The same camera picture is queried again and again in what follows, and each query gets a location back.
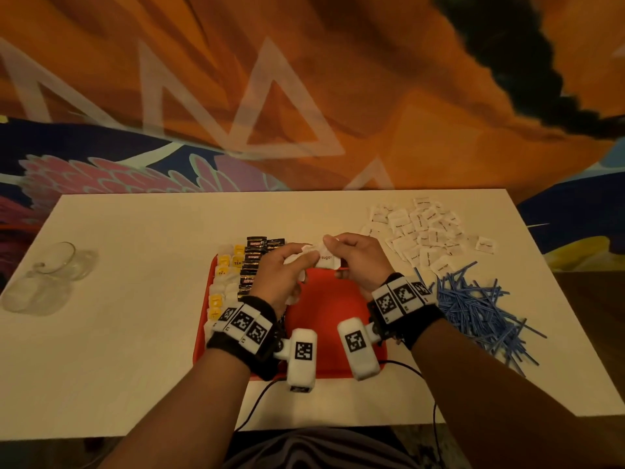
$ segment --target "orange tray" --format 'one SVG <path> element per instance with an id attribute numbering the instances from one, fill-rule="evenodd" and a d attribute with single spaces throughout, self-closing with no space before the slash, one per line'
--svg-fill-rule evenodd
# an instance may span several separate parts
<path id="1" fill-rule="evenodd" d="M 204 324 L 207 320 L 209 286 L 215 277 L 217 257 L 211 263 L 204 303 L 200 314 L 198 334 L 193 351 L 193 363 L 204 354 Z M 317 378 L 351 378 L 348 359 L 345 356 L 336 326 L 349 318 L 361 318 L 369 322 L 367 303 L 361 296 L 358 286 L 347 279 L 336 279 L 334 270 L 310 268 L 306 270 L 306 283 L 302 284 L 302 294 L 297 304 L 286 310 L 285 327 L 287 336 L 297 328 L 312 329 L 317 332 Z M 375 345 L 378 360 L 387 357 L 386 343 Z"/>

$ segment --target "colorful wall mural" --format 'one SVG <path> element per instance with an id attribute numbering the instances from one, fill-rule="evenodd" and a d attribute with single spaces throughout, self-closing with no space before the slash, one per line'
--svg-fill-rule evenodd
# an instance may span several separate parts
<path id="1" fill-rule="evenodd" d="M 506 188 L 554 269 L 625 268 L 625 0 L 0 8 L 5 241 L 61 194 Z"/>

